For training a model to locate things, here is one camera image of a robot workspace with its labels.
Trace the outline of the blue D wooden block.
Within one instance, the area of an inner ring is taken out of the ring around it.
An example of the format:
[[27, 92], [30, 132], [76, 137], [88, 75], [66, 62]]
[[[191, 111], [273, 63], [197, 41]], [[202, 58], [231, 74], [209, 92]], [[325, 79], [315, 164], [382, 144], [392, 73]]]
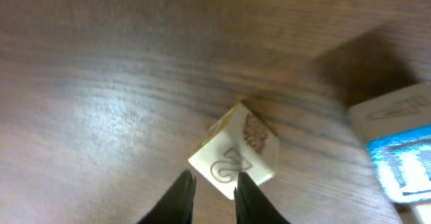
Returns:
[[356, 104], [347, 114], [403, 223], [430, 222], [430, 84]]

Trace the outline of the wooden block green yellow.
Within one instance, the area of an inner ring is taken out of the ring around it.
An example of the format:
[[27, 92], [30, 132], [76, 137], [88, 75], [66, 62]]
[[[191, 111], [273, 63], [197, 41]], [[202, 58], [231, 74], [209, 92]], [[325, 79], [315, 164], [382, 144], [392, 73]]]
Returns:
[[275, 176], [279, 149], [279, 138], [239, 102], [209, 129], [188, 162], [232, 200], [240, 172], [258, 186]]

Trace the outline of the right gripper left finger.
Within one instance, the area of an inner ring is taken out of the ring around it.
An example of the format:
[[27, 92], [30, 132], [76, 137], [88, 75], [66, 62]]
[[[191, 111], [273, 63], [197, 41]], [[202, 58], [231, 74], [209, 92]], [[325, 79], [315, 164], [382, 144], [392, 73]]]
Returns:
[[196, 185], [191, 171], [183, 171], [137, 224], [191, 224]]

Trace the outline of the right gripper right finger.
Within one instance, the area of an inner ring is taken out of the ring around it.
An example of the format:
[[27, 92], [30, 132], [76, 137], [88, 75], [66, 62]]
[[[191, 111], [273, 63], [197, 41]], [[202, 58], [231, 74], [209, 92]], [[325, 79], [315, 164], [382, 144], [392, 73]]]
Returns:
[[238, 175], [234, 201], [237, 224], [290, 224], [246, 172]]

